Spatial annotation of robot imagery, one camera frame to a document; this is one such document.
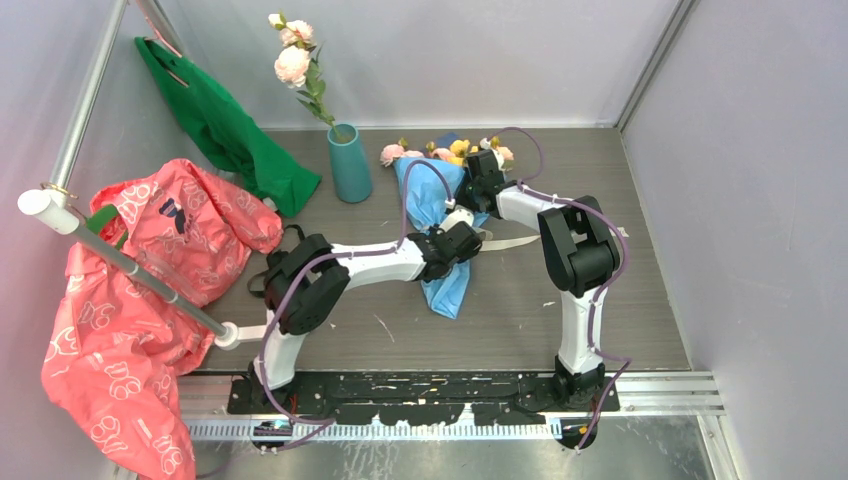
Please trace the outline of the blue paper bouquet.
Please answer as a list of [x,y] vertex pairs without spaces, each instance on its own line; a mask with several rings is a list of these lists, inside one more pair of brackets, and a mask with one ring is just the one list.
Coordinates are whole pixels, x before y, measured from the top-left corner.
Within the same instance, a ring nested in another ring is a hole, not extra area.
[[[448,161],[452,156],[451,151],[443,150],[439,158],[431,159],[399,142],[384,146],[380,153],[381,165],[394,169],[407,218],[419,231],[441,223],[447,216],[444,206],[447,195],[439,178],[443,177],[452,191],[457,191],[462,182],[464,170]],[[471,264],[465,262],[453,267],[444,278],[423,281],[421,287],[430,310],[457,319],[470,280]]]

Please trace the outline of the cream printed ribbon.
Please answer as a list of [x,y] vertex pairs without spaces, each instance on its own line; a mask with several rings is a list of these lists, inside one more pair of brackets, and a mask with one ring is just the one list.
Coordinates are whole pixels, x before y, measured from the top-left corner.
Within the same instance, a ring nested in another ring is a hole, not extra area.
[[[506,239],[496,239],[494,234],[487,229],[474,227],[473,228],[475,235],[481,240],[481,252],[486,251],[501,251],[507,250],[511,248],[517,248],[520,246],[532,244],[541,239],[541,236],[538,234],[529,235],[529,236],[521,236],[521,237],[513,237]],[[586,232],[580,233],[577,230],[570,231],[572,240],[576,245],[580,245],[581,243],[588,243],[589,237]]]

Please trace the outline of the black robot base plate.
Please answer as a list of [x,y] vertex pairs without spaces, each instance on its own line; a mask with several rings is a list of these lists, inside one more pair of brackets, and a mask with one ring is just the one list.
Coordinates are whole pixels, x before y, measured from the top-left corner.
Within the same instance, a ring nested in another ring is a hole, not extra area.
[[298,372],[269,400],[255,373],[231,382],[229,414],[274,414],[283,406],[309,419],[339,425],[452,425],[469,412],[476,426],[533,425],[546,415],[619,410],[615,390],[566,396],[551,372]]

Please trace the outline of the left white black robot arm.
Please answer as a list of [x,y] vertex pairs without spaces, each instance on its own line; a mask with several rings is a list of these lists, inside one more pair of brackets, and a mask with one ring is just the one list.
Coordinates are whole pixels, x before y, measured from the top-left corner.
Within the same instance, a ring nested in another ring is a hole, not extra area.
[[253,364],[255,403],[269,413],[288,406],[305,336],[327,320],[345,292],[383,282],[442,279],[476,256],[482,244],[472,226],[460,222],[407,234],[400,242],[360,246],[332,244],[313,234],[290,251],[271,254],[262,295],[267,326]]

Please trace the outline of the teal ceramic vase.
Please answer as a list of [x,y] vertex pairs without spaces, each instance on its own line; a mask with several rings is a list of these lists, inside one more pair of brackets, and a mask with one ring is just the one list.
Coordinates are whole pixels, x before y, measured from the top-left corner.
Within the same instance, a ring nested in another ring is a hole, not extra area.
[[337,197],[355,204],[373,191],[366,152],[356,127],[338,123],[327,132],[330,165]]

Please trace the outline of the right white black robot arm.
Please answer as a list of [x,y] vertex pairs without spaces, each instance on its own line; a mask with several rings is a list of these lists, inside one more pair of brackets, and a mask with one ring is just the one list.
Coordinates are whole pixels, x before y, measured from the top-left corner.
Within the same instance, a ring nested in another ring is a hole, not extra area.
[[457,202],[539,234],[546,271],[561,294],[562,305],[562,340],[550,380],[552,396],[567,410],[582,409],[604,388],[601,315],[608,282],[621,265],[598,202],[591,196],[560,198],[517,180],[508,181],[493,150],[481,150],[466,159]]

